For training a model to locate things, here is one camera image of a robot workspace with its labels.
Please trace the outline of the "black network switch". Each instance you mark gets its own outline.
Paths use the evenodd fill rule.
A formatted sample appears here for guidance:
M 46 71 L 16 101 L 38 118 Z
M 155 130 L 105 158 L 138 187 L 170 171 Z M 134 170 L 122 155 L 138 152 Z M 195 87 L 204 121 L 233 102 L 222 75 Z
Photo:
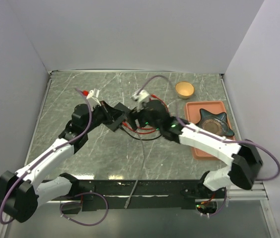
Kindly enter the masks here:
M 108 123 L 105 123 L 105 126 L 115 132 L 122 126 L 122 123 L 127 120 L 128 113 L 131 110 L 122 103 L 118 103 L 114 107 L 107 106 L 107 109 L 110 119 Z

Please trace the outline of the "yellow ceramic bowl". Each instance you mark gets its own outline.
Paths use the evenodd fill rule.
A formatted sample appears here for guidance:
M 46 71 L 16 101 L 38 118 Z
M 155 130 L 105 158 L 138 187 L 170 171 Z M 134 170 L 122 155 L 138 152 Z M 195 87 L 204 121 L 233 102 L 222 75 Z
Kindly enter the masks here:
M 175 90 L 177 92 L 178 97 L 181 99 L 188 99 L 195 92 L 194 86 L 190 82 L 187 82 L 187 81 L 178 82 L 175 85 Z

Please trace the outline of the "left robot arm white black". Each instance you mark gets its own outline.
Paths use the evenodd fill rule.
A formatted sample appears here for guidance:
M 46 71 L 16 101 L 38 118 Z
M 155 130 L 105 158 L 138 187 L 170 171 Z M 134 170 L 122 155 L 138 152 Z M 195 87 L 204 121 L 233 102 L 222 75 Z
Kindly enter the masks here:
M 65 196 L 75 199 L 79 195 L 79 180 L 63 173 L 56 179 L 44 182 L 45 177 L 61 162 L 73 156 L 88 141 L 88 133 L 101 124 L 116 130 L 126 119 L 130 109 L 119 103 L 115 107 L 104 101 L 74 108 L 71 120 L 55 142 L 30 164 L 0 177 L 0 223 L 6 225 L 3 214 L 20 223 L 27 221 L 43 204 Z

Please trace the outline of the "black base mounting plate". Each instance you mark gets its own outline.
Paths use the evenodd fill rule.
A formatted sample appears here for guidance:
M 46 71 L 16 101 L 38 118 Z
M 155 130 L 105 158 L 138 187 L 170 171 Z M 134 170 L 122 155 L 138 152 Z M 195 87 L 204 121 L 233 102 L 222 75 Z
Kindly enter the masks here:
M 129 209 L 148 208 L 181 208 L 195 209 L 196 200 L 210 198 L 222 199 L 225 189 L 211 191 L 202 187 L 199 180 L 80 180 L 79 187 L 71 195 L 55 198 L 55 201 L 82 201 L 83 211 L 105 209 L 102 198 L 93 194 L 81 195 L 84 192 L 95 192 L 105 197 L 109 209 L 123 209 L 132 195 Z

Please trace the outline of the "blue star-shaped dish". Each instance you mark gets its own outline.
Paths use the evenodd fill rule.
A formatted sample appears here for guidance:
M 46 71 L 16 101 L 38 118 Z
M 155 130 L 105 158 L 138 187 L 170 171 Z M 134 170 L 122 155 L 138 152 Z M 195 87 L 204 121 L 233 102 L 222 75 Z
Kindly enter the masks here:
M 200 109 L 200 121 L 196 124 L 201 129 L 219 136 L 233 137 L 234 131 L 228 124 L 225 112 L 213 114 L 205 109 Z

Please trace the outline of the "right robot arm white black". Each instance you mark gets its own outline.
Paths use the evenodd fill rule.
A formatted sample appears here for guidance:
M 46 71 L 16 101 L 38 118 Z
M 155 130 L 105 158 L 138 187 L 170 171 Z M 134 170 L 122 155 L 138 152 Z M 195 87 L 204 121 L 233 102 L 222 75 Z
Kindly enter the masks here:
M 250 190 L 263 165 L 254 142 L 230 140 L 203 130 L 177 115 L 172 116 L 159 100 L 132 109 L 128 123 L 133 129 L 149 125 L 169 141 L 202 150 L 224 162 L 224 168 L 202 176 L 198 192 L 205 198 L 232 184 Z

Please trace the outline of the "salmon pink tray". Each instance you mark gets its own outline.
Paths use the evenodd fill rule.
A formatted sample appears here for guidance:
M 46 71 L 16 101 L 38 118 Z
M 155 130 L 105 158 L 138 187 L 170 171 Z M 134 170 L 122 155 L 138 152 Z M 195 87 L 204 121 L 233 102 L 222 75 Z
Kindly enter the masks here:
M 201 120 L 200 109 L 205 109 L 213 114 L 220 114 L 225 112 L 228 115 L 223 101 L 200 101 L 200 102 L 187 102 L 184 106 L 185 119 L 189 122 L 197 124 Z M 201 161 L 219 161 L 216 157 L 199 150 L 191 148 L 192 155 L 196 160 Z

